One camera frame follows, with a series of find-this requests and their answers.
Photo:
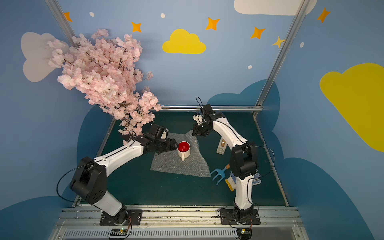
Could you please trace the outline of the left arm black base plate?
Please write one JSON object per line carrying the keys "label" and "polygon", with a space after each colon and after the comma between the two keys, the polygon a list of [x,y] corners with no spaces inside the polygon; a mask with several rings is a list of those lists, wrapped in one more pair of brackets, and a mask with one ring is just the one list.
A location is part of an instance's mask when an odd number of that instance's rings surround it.
{"label": "left arm black base plate", "polygon": [[139,226],[141,223],[142,210],[121,209],[115,216],[102,212],[100,226]]}

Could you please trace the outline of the right aluminium frame post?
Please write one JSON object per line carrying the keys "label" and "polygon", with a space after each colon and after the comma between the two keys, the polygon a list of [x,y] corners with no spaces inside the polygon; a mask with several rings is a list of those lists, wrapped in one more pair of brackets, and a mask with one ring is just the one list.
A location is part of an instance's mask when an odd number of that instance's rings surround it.
{"label": "right aluminium frame post", "polygon": [[286,39],[283,43],[283,46],[279,50],[279,54],[277,56],[277,59],[273,65],[273,68],[269,74],[269,77],[267,78],[263,89],[258,97],[257,103],[255,105],[255,112],[261,112],[263,110],[263,104],[268,96],[268,93],[270,92],[272,85],[285,61],[285,58],[290,50],[290,47],[292,43],[294,42],[294,39],[305,19],[306,11],[309,8],[310,5],[309,0],[304,0],[299,5],[298,11],[292,21],[292,24],[290,25],[290,28],[288,30],[288,33],[286,35]]}

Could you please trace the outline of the controller circuit board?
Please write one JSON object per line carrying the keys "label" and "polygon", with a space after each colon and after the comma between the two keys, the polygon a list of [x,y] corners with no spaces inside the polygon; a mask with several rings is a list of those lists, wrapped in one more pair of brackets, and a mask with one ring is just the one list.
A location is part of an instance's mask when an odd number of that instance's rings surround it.
{"label": "controller circuit board", "polygon": [[237,229],[237,240],[250,240],[252,238],[252,230],[251,229]]}
{"label": "controller circuit board", "polygon": [[109,240],[124,240],[128,236],[128,229],[111,229]]}

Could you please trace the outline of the aluminium frame post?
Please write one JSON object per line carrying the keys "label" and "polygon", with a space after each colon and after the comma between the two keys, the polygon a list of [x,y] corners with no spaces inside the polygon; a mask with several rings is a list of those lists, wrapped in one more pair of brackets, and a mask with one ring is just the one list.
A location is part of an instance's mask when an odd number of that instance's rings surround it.
{"label": "aluminium frame post", "polygon": [[76,36],[75,32],[73,31],[70,25],[70,22],[65,17],[65,13],[63,12],[59,2],[57,0],[45,0],[45,3],[47,4],[48,8],[50,9],[51,13],[53,14],[54,18],[56,19],[63,33],[67,37],[70,45],[72,47],[75,47],[76,44],[72,39],[72,37]]}
{"label": "aluminium frame post", "polygon": [[290,25],[290,28],[288,30],[288,33],[286,35],[286,39],[283,43],[283,46],[279,50],[279,54],[277,56],[277,59],[273,65],[273,68],[269,74],[269,77],[267,78],[263,89],[258,97],[257,103],[255,105],[255,112],[261,112],[263,110],[263,104],[268,96],[268,93],[270,92],[272,85],[285,61],[285,58],[290,50],[290,47],[292,43],[294,42],[294,39],[305,19],[306,11],[309,8],[310,5],[309,0],[304,0],[299,5],[298,11],[292,21],[292,24]]}

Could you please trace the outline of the left controller circuit board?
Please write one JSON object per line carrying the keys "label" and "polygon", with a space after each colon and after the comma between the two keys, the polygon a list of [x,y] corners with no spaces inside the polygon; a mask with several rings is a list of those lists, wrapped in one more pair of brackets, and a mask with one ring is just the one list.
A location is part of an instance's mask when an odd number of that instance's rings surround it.
{"label": "left controller circuit board", "polygon": [[109,240],[124,240],[128,236],[128,229],[111,229]]}

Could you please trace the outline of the right floor edge rail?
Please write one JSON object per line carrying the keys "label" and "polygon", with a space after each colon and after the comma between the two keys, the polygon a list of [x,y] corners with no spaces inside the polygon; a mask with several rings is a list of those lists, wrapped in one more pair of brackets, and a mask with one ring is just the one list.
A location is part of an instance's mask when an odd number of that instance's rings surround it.
{"label": "right floor edge rail", "polygon": [[270,148],[267,146],[267,144],[266,144],[265,138],[264,138],[264,136],[263,136],[263,134],[262,134],[261,128],[260,128],[259,123],[258,123],[258,121],[257,121],[257,115],[256,115],[256,114],[253,115],[253,119],[254,119],[255,125],[256,125],[256,127],[257,127],[258,133],[259,133],[259,135],[260,135],[260,138],[261,138],[261,140],[262,140],[262,142],[263,142],[263,147],[264,147],[264,149],[265,149],[265,151],[266,151],[267,157],[268,157],[269,162],[270,162],[270,165],[271,165],[271,170],[270,170],[270,172],[273,173],[273,176],[274,176],[274,178],[275,178],[275,180],[276,180],[276,182],[277,182],[277,185],[278,185],[278,187],[279,187],[280,193],[282,194],[282,197],[283,197],[283,199],[284,199],[285,206],[286,206],[286,207],[289,207],[290,205],[289,205],[289,202],[288,202],[288,200],[287,200],[285,191],[284,191],[283,186],[282,186],[282,184],[281,184],[280,178],[279,178],[279,176],[278,176],[278,174],[277,174],[277,172],[276,172],[276,168],[275,168],[276,155],[275,155],[274,151],[273,151],[272,149],[270,149]]}

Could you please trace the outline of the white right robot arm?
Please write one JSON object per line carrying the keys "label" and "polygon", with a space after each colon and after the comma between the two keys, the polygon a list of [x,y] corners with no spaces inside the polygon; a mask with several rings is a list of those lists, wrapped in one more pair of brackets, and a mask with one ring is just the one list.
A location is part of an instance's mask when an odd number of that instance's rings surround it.
{"label": "white right robot arm", "polygon": [[239,224],[250,225],[255,219],[252,181],[258,168],[256,146],[243,138],[224,114],[214,112],[209,104],[201,107],[201,113],[195,115],[194,120],[196,121],[193,128],[194,136],[205,137],[211,131],[216,131],[230,148],[230,169],[236,177],[234,218]]}

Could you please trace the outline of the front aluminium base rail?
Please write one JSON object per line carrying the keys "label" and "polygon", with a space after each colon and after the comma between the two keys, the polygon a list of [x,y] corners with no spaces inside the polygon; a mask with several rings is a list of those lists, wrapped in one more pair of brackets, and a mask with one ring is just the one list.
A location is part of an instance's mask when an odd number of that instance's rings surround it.
{"label": "front aluminium base rail", "polygon": [[293,207],[260,207],[260,225],[222,225],[220,206],[128,206],[142,210],[139,226],[100,226],[102,212],[89,205],[63,209],[51,240],[108,240],[111,229],[128,229],[125,240],[236,240],[237,229],[251,229],[251,240],[307,240]]}

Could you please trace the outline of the white tape dispenser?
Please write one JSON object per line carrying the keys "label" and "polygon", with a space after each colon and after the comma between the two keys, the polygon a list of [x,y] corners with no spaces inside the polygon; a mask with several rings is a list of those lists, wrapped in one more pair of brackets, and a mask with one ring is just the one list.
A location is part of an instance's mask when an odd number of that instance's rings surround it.
{"label": "white tape dispenser", "polygon": [[226,148],[227,142],[223,138],[221,138],[218,144],[217,153],[223,155],[225,153]]}

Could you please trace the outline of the clear bubble wrap sheet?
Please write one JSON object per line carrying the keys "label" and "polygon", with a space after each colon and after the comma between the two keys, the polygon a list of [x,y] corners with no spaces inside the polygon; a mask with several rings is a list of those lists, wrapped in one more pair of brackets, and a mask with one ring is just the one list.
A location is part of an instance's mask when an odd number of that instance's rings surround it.
{"label": "clear bubble wrap sheet", "polygon": [[169,133],[169,138],[175,139],[177,143],[188,142],[190,144],[191,153],[189,157],[182,160],[176,150],[161,153],[154,156],[150,170],[202,178],[210,177],[209,166],[200,153],[197,138],[192,133],[192,130],[185,134]]}

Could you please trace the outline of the left aluminium frame post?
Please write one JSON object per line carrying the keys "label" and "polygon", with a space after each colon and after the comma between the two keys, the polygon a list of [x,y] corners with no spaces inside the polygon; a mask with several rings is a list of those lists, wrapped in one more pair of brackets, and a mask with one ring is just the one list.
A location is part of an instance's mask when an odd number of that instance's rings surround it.
{"label": "left aluminium frame post", "polygon": [[76,44],[72,39],[72,37],[76,36],[75,32],[73,31],[70,25],[70,22],[65,17],[65,13],[63,12],[59,2],[57,0],[45,0],[45,3],[47,4],[48,8],[50,9],[51,13],[53,14],[54,18],[56,19],[63,33],[67,37],[70,45],[72,47],[75,47]]}

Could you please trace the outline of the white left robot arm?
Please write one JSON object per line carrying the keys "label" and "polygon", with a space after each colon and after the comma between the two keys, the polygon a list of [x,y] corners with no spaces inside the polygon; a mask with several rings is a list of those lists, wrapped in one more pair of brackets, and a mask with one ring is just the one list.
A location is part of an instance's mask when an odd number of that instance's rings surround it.
{"label": "white left robot arm", "polygon": [[102,211],[101,225],[130,224],[126,206],[107,189],[108,176],[148,152],[161,154],[177,150],[179,144],[175,139],[170,139],[168,133],[166,128],[152,125],[144,135],[131,137],[128,143],[108,154],[94,159],[85,157],[80,161],[69,187],[82,200]]}

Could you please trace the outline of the right controller circuit board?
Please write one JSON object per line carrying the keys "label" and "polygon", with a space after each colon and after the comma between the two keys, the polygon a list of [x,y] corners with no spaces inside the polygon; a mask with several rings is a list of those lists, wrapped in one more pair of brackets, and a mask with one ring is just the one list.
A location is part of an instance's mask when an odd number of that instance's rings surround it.
{"label": "right controller circuit board", "polygon": [[251,229],[237,229],[237,240],[250,240],[252,238],[252,230]]}

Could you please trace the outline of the white mug red inside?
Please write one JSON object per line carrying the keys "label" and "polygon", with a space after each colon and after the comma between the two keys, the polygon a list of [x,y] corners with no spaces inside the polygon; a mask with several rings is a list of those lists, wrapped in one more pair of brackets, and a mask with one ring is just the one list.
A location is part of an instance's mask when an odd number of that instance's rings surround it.
{"label": "white mug red inside", "polygon": [[191,145],[188,142],[180,142],[178,144],[178,155],[182,161],[185,161],[191,154]]}

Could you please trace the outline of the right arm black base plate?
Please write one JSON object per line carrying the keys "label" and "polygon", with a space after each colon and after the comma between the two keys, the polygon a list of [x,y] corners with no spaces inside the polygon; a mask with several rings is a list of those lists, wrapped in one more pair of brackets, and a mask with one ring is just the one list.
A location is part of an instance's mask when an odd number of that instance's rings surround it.
{"label": "right arm black base plate", "polygon": [[260,225],[261,220],[257,210],[252,208],[247,210],[225,209],[218,210],[218,215],[222,225]]}

